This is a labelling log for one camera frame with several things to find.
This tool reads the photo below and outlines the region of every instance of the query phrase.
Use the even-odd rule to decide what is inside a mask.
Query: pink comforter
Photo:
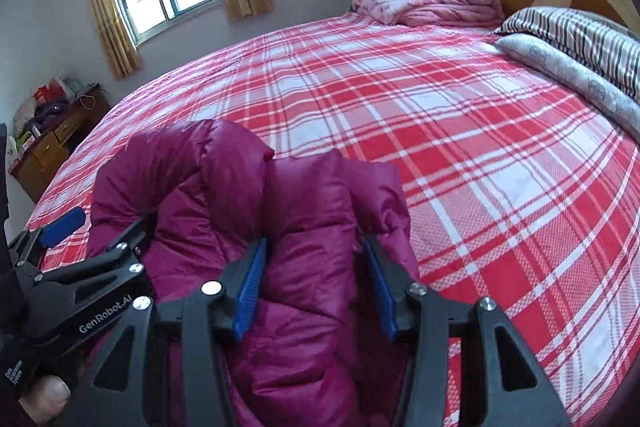
[[[493,28],[504,21],[500,0],[353,0],[353,9],[389,26]]]

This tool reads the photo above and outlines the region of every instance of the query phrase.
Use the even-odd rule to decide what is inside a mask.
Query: puffer jacket
[[[143,262],[163,302],[216,279],[250,242],[267,237],[254,323],[225,351],[239,425],[386,427],[406,352],[380,332],[362,235],[375,234],[417,278],[396,170],[336,151],[273,155],[225,121],[134,136],[97,174],[88,255],[103,252],[142,212],[157,211]],[[170,362],[172,426],[179,426],[179,345]]]

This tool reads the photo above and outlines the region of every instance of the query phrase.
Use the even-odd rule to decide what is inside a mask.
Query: striped pillow
[[[511,58],[544,73],[587,99],[640,145],[640,105],[601,75],[533,35],[507,35],[495,45]]]
[[[595,71],[640,102],[640,38],[599,15],[533,6],[514,13],[495,33],[529,33]]]

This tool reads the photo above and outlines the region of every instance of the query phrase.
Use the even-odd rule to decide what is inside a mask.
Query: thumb
[[[20,399],[31,419],[43,425],[62,413],[71,391],[58,377],[43,377]]]

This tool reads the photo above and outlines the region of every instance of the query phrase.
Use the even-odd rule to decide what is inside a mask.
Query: clutter on desk
[[[78,80],[59,73],[22,102],[14,115],[13,136],[10,136],[7,142],[7,169],[22,158],[36,139],[46,132],[56,118],[85,90],[86,87]]]
[[[40,94],[46,100],[48,92]],[[100,85],[92,84],[75,94],[71,102],[66,98],[50,100],[27,115],[22,133],[15,137],[18,157],[8,172],[34,203],[110,108]]]

